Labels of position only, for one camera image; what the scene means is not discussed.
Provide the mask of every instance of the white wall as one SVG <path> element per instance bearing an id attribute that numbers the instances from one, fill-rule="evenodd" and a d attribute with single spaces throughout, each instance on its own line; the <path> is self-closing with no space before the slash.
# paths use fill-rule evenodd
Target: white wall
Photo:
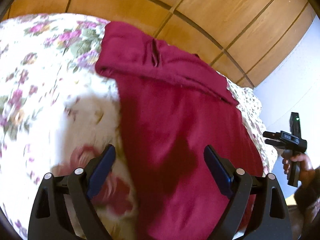
<path id="1" fill-rule="evenodd" d="M 291 54 L 254 90 L 262 102 L 261 119 L 268 131 L 290 131 L 291 112 L 298 112 L 301 135 L 314 167 L 320 165 L 320 20 Z"/>

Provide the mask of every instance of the wooden headboard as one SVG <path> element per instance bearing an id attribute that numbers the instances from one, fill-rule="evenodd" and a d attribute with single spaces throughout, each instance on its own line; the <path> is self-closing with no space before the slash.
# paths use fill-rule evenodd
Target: wooden headboard
<path id="1" fill-rule="evenodd" d="M 64 12 L 133 24 L 252 88 L 293 50 L 316 15 L 307 0 L 15 0 L 4 19 Z"/>

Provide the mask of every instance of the bed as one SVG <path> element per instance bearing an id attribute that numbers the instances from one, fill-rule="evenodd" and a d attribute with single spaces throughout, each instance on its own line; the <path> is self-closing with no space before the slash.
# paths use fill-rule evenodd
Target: bed
<path id="1" fill-rule="evenodd" d="M 80 14 L 0 23 L 0 206 L 23 239 L 44 174 L 85 166 L 109 143 L 116 162 L 95 208 L 113 239 L 135 239 L 137 201 L 122 150 L 117 84 L 94 70 L 108 23 Z M 261 103 L 252 89 L 228 84 L 266 175 L 278 154 L 264 143 Z M 67 197 L 66 203 L 76 234 L 84 237 Z"/>

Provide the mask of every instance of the pink flower pattern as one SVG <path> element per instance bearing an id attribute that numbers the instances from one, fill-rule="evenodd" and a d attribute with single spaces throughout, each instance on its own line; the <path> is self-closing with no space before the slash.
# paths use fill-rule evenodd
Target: pink flower pattern
<path id="1" fill-rule="evenodd" d="M 77 59 L 78 66 L 94 72 L 94 67 L 98 58 L 99 58 L 99 53 L 96 50 L 91 50 L 87 53 L 84 53 Z"/>
<path id="2" fill-rule="evenodd" d="M 70 162 L 61 164 L 56 175 L 65 176 L 76 168 L 84 168 L 92 158 L 99 155 L 100 153 L 93 145 L 85 144 L 77 147 L 71 154 Z M 91 202 L 94 205 L 107 206 L 115 215 L 121 216 L 133 208 L 133 203 L 128 199 L 129 193 L 130 186 L 111 172 L 102 185 L 100 193 L 92 198 Z"/>
<path id="3" fill-rule="evenodd" d="M 45 39 L 44 47 L 45 48 L 50 47 L 57 40 L 57 38 L 58 38 L 57 36 L 53 36 L 52 38 Z"/>
<path id="4" fill-rule="evenodd" d="M 95 27 L 98 26 L 97 23 L 90 22 L 90 21 L 85 21 L 85 22 L 77 21 L 77 23 L 79 24 L 79 26 L 80 26 L 81 28 L 85 28 L 85 29 L 95 28 Z"/>
<path id="5" fill-rule="evenodd" d="M 36 59 L 38 58 L 36 53 L 29 53 L 27 54 L 24 59 L 21 61 L 22 65 L 31 65 L 34 62 L 36 62 Z"/>
<path id="6" fill-rule="evenodd" d="M 105 20 L 105 19 L 101 19 L 101 18 L 96 18 L 97 22 L 102 23 L 104 25 L 107 25 L 109 23 L 109 21 Z"/>
<path id="7" fill-rule="evenodd" d="M 17 89 L 12 93 L 11 98 L 8 100 L 9 106 L 18 105 L 20 99 L 22 98 L 22 90 Z"/>
<path id="8" fill-rule="evenodd" d="M 33 94 L 35 94 L 37 92 L 38 92 L 38 87 L 34 86 L 34 85 L 31 85 L 30 86 L 30 90 L 29 90 L 29 96 L 32 96 Z"/>
<path id="9" fill-rule="evenodd" d="M 30 29 L 30 32 L 31 33 L 36 33 L 36 32 L 39 32 L 45 25 L 42 23 L 42 24 L 37 24 L 35 26 L 33 26 L 31 29 Z"/>
<path id="10" fill-rule="evenodd" d="M 81 30 L 75 30 L 74 32 L 65 32 L 59 35 L 59 41 L 69 41 L 72 38 L 79 37 L 81 34 Z"/>
<path id="11" fill-rule="evenodd" d="M 19 84 L 24 84 L 26 80 L 28 80 L 28 70 L 22 70 L 20 74 Z"/>

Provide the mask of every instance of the black handheld tool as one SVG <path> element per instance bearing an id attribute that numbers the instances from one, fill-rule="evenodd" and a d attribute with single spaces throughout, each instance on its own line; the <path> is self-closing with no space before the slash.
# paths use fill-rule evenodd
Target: black handheld tool
<path id="1" fill-rule="evenodd" d="M 82 239 L 76 236 L 67 212 L 63 195 L 69 194 L 86 238 L 112 240 L 90 200 L 101 190 L 115 159 L 116 150 L 109 144 L 84 169 L 75 169 L 70 175 L 62 177 L 45 174 L 32 207 L 28 239 Z"/>
<path id="2" fill-rule="evenodd" d="M 204 160 L 221 194 L 230 200 L 207 240 L 233 239 L 250 195 L 256 195 L 250 221 L 237 240 L 292 240 L 288 208 L 274 174 L 262 178 L 236 169 L 210 145 L 204 149 Z"/>
<path id="3" fill-rule="evenodd" d="M 307 150 L 307 141 L 301 139 L 300 117 L 298 113 L 291 113 L 290 117 L 290 133 L 280 132 L 267 132 L 263 133 L 266 139 L 266 144 L 270 144 L 276 148 L 291 150 L 292 156 L 298 153 L 305 153 Z M 298 180 L 300 175 L 300 163 L 292 162 L 290 164 L 289 173 L 287 175 L 288 185 L 298 187 Z"/>

